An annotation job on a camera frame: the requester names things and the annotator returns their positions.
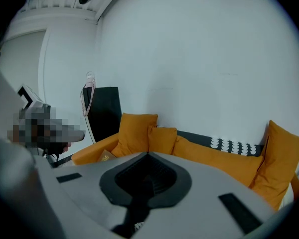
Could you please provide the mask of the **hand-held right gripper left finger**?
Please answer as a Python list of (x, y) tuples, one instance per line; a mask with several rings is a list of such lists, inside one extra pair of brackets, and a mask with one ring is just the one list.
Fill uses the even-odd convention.
[(56, 177), (78, 173), (81, 177), (61, 183), (61, 187), (84, 214), (107, 230), (124, 222), (127, 208), (113, 205), (102, 192), (99, 183), (108, 170), (139, 156), (135, 153), (110, 161), (85, 165), (62, 166), (53, 169)]

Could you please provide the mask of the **long orange cushion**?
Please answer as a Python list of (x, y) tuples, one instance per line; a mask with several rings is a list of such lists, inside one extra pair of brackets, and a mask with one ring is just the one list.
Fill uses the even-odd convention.
[(222, 152), (195, 144), (181, 136), (176, 138), (172, 154), (217, 168), (247, 187), (253, 182), (263, 161), (261, 156), (252, 157)]

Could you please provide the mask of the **orange sofa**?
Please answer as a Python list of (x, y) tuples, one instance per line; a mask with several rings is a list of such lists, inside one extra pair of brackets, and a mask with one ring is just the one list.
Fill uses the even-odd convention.
[[(75, 165), (83, 165), (97, 162), (102, 153), (110, 153), (118, 144), (118, 134), (109, 136), (96, 142), (72, 155), (71, 159)], [(294, 194), (294, 200), (299, 198), (299, 179), (295, 174), (291, 180), (290, 188)]]

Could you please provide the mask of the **brown booklet with gold emblem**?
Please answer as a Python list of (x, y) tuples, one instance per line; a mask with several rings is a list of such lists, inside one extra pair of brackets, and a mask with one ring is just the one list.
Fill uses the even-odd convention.
[(97, 162), (104, 162), (113, 159), (116, 159), (116, 157), (111, 152), (104, 150), (100, 155), (100, 157), (98, 158)]

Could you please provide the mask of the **small black bag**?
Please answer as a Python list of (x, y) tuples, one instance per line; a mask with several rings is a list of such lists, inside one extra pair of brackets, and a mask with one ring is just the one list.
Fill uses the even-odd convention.
[(43, 155), (54, 156), (55, 160), (59, 160), (59, 156), (68, 151), (71, 143), (52, 142), (43, 148)]

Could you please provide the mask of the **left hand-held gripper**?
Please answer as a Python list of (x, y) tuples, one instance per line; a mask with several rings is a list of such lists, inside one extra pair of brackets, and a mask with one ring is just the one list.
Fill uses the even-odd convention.
[(64, 148), (65, 143), (80, 142), (85, 131), (62, 132), (62, 141), (57, 139), (57, 125), (51, 117), (51, 106), (26, 84), (17, 90), (21, 107), (12, 112), (7, 138), (13, 143), (31, 148)]

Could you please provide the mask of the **black cabinet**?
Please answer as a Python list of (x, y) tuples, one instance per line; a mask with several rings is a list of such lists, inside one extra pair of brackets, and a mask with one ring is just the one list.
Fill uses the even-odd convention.
[(118, 87), (87, 87), (82, 94), (92, 141), (96, 143), (118, 133), (122, 117)]

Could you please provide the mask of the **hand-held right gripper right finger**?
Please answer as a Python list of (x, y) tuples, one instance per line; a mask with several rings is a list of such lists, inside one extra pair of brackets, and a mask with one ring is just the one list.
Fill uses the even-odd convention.
[(219, 200), (227, 193), (233, 193), (262, 223), (274, 214), (265, 200), (225, 172), (172, 155), (160, 156), (189, 172), (191, 189), (176, 206), (151, 210), (136, 239), (241, 238), (243, 231)]

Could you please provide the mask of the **small orange cushion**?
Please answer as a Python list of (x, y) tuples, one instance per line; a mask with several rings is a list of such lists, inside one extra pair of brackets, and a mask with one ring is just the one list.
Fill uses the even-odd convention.
[(177, 129), (173, 127), (148, 128), (149, 152), (172, 155), (177, 138)]

